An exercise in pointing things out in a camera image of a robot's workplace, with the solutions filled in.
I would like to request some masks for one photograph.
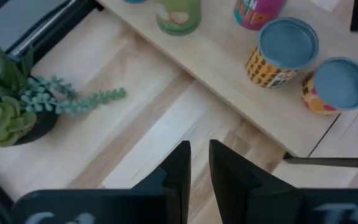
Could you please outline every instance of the blue can lid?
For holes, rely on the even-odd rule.
[[[259,33],[259,49],[263,57],[279,68],[298,70],[316,58],[319,42],[307,23],[292,17],[268,22]]]
[[[358,108],[358,63],[343,57],[323,62],[314,72],[317,95],[339,110]]]

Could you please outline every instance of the black plant pot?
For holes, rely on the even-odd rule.
[[[46,90],[45,92],[53,96],[50,91]],[[53,129],[53,127],[55,127],[58,117],[59,115],[55,113],[55,110],[43,110],[41,112],[38,112],[37,122],[35,123],[34,127],[25,136],[19,138],[19,140],[17,140],[17,142],[14,144],[14,146],[36,141],[44,135],[48,134]]]

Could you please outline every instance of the light wood surface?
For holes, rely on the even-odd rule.
[[[184,37],[169,36],[158,28],[153,1],[98,1],[292,154],[308,156],[334,121],[335,116],[313,114],[301,104],[299,85],[306,71],[273,90],[250,82],[244,63],[257,43],[257,32],[234,20],[236,0],[202,1],[201,25]],[[324,9],[307,0],[289,0],[282,16],[302,19],[317,31],[320,51],[316,63],[335,56],[358,61],[358,35]]]
[[[0,149],[0,184],[18,199],[37,189],[129,188],[190,140],[190,223],[220,223],[208,144],[218,139],[269,172],[284,150],[109,12],[92,12],[34,68],[80,95],[123,86],[125,100],[61,116],[53,131]]]
[[[311,157],[358,157],[358,110],[340,115]],[[282,162],[274,175],[297,187],[358,187],[356,168],[299,166]]]

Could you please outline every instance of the can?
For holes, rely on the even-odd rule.
[[[324,115],[358,109],[358,63],[344,57],[323,62],[303,80],[301,99],[309,110]]]
[[[157,0],[157,24],[167,34],[193,32],[201,22],[201,0]]]
[[[243,27],[260,30],[278,17],[287,0],[237,0],[234,18]]]
[[[124,2],[128,2],[131,4],[139,4],[139,3],[146,2],[146,0],[124,0]]]
[[[259,42],[246,62],[252,82],[275,88],[311,65],[316,59],[319,41],[305,22],[282,17],[268,22],[259,32]]]

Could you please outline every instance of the pink can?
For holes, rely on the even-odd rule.
[[[234,17],[243,27],[260,30],[276,19],[287,0],[237,0]]]

